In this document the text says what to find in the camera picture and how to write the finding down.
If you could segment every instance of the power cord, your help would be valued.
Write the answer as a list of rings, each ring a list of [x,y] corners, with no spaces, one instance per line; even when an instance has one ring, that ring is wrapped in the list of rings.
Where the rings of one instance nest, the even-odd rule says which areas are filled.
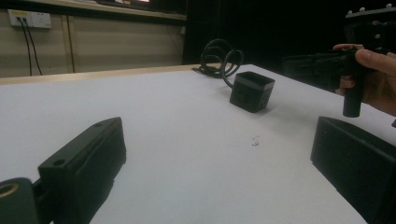
[[[227,77],[232,76],[243,61],[242,50],[234,49],[226,40],[214,39],[206,45],[201,54],[201,66],[192,68],[192,71],[214,78],[223,78],[224,82],[232,89],[233,84]],[[219,67],[209,66],[209,63],[219,63]]]
[[[32,35],[30,34],[30,29],[29,29],[29,26],[27,25],[26,19],[23,19],[23,21],[26,23],[27,33],[30,36],[30,41],[32,42],[33,51],[35,52],[35,41],[33,41]],[[35,52],[35,64],[37,64],[37,68],[38,68],[38,71],[40,72],[40,76],[43,76],[43,73],[41,72],[41,69],[40,69],[40,64],[38,64],[37,52]]]
[[[27,46],[27,54],[28,54],[28,56],[29,56],[29,68],[30,68],[29,71],[30,71],[30,76],[32,76],[32,60],[31,60],[31,57],[30,57],[30,45],[29,45],[29,41],[28,41],[28,39],[27,39],[27,35],[26,35],[25,29],[24,29],[24,25],[23,25],[23,22],[22,22],[21,18],[18,17],[17,20],[20,22],[21,27],[22,27],[22,30],[23,30],[23,34],[24,34],[24,36],[25,36],[26,46]]]
[[[27,38],[27,34],[26,34],[26,30],[27,33],[30,37],[30,41],[32,42],[32,46],[33,46],[33,51],[35,53],[35,64],[37,64],[37,68],[38,71],[40,72],[40,76],[43,76],[43,73],[41,72],[41,68],[40,68],[40,64],[38,63],[38,59],[37,59],[37,52],[35,51],[35,41],[33,41],[32,38],[32,34],[30,33],[30,29],[29,29],[29,25],[27,24],[27,20],[25,18],[21,19],[21,18],[17,18],[17,20],[20,22],[22,30],[23,30],[23,34],[25,36],[25,40],[26,40],[26,45],[27,45],[27,50],[28,50],[28,56],[29,56],[29,71],[30,71],[30,76],[32,76],[32,58],[30,56],[30,45],[29,45],[29,40]]]

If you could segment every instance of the white table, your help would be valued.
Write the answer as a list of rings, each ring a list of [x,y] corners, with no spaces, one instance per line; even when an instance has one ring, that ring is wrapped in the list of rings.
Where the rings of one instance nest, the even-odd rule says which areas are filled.
[[[341,96],[254,65],[243,71],[276,80],[256,114],[229,103],[223,80],[190,70],[0,85],[0,180],[37,180],[48,156],[121,117],[127,163],[92,223],[365,223],[312,165],[318,116],[395,145],[394,118],[363,105],[347,119]]]

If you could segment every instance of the coiled cable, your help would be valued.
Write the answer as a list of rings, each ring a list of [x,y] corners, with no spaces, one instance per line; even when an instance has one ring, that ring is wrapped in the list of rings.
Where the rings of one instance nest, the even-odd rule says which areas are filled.
[[[193,71],[215,78],[223,78],[225,83],[233,88],[233,84],[227,79],[232,76],[242,65],[244,53],[223,39],[210,41],[201,54],[201,66],[192,68]],[[209,66],[210,63],[218,63],[219,67]]]

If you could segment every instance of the person's hand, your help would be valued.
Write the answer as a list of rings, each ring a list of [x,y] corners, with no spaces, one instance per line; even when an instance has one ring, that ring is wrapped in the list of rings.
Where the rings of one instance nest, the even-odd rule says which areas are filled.
[[[378,54],[363,49],[360,45],[350,44],[336,45],[333,49],[351,49],[352,47],[359,49],[355,54],[358,63],[377,70],[366,76],[362,101],[396,117],[396,54]],[[344,95],[347,89],[354,86],[353,77],[346,74],[341,77],[340,89],[336,92]]]

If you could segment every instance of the electrical outlet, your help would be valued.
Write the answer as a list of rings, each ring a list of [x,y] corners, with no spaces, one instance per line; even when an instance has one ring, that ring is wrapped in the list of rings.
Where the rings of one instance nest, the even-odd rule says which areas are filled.
[[[23,25],[26,25],[26,23],[27,23],[27,25],[29,27],[33,27],[32,19],[30,17],[30,13],[28,11],[9,9],[8,15],[9,15],[9,19],[11,21],[12,26],[20,26],[21,27],[20,20],[26,20],[26,22],[23,22]]]
[[[50,14],[42,12],[30,12],[33,27],[36,28],[51,28]]]

